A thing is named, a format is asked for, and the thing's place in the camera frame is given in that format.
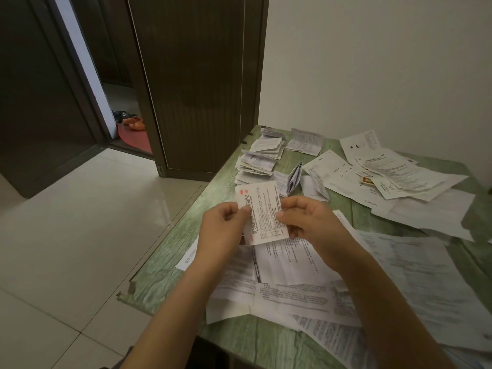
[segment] orange slipper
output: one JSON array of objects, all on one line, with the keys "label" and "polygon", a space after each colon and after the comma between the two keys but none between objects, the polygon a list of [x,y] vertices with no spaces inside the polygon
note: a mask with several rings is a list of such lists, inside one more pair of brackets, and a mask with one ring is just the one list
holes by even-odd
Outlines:
[{"label": "orange slipper", "polygon": [[145,130],[145,124],[144,124],[144,121],[142,119],[140,119],[140,121],[138,121],[137,123],[129,124],[129,127],[133,131],[144,131]]},{"label": "orange slipper", "polygon": [[123,125],[130,125],[130,124],[135,124],[139,121],[143,121],[141,117],[127,117],[126,119],[123,119],[121,122]]}]

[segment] red mat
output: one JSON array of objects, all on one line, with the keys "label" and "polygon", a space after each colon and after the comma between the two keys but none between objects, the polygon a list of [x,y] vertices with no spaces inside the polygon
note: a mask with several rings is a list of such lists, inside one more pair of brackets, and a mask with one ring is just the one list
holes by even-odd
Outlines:
[{"label": "red mat", "polygon": [[118,134],[126,144],[152,154],[151,144],[149,143],[149,137],[146,131],[132,131],[130,127],[121,123],[118,123],[117,126]]}]

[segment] hand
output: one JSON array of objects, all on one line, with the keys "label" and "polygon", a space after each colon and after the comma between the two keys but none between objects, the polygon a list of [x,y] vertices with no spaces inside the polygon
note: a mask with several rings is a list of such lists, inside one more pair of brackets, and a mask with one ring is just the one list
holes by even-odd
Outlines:
[{"label": "hand", "polygon": [[238,210],[235,202],[224,202],[205,211],[193,264],[223,272],[236,253],[251,208]]},{"label": "hand", "polygon": [[331,269],[339,269],[365,250],[354,240],[332,210],[317,200],[293,196],[281,201],[277,219],[287,225],[290,237],[309,241]]}]

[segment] person's right arm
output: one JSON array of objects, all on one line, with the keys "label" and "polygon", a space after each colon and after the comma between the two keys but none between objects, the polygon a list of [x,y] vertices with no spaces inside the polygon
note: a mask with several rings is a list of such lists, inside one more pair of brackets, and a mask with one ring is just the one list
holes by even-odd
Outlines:
[{"label": "person's right arm", "polygon": [[388,275],[327,205],[293,196],[282,200],[282,208],[278,219],[291,237],[308,240],[345,281],[381,368],[455,368]]}]

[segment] green wood grain tabletop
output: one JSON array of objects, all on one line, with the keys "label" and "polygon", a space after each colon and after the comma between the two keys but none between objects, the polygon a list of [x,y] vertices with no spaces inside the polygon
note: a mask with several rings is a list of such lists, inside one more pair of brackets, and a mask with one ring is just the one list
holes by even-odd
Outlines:
[{"label": "green wood grain tabletop", "polygon": [[[278,131],[285,133],[287,141],[290,140],[290,132]],[[241,144],[234,151],[195,203],[133,277],[133,293],[120,295],[122,302],[148,314],[157,311],[183,273],[174,267],[198,236],[203,212],[220,202],[234,200],[234,179],[237,174],[234,166],[241,149],[249,149],[253,141],[259,138],[260,127],[255,126],[251,133],[252,135],[245,139],[247,144]],[[345,159],[338,140],[326,139],[321,153],[329,149]],[[475,290],[485,307],[492,311],[492,245],[488,243],[492,238],[491,197],[462,163],[402,154],[417,160],[420,166],[434,171],[470,176],[454,188],[476,195],[463,220],[464,228],[471,230],[475,242],[453,238],[447,249],[466,282]],[[290,173],[299,161],[307,163],[312,159],[314,157],[310,155],[285,150],[274,170]],[[373,216],[368,207],[338,193],[329,190],[329,194],[332,198],[332,209],[342,211],[355,229],[388,235],[425,236],[418,229]],[[301,186],[299,185],[291,195],[302,195]],[[245,361],[268,369],[344,367],[306,334],[252,315],[210,325],[205,324],[204,315],[198,335]]]}]

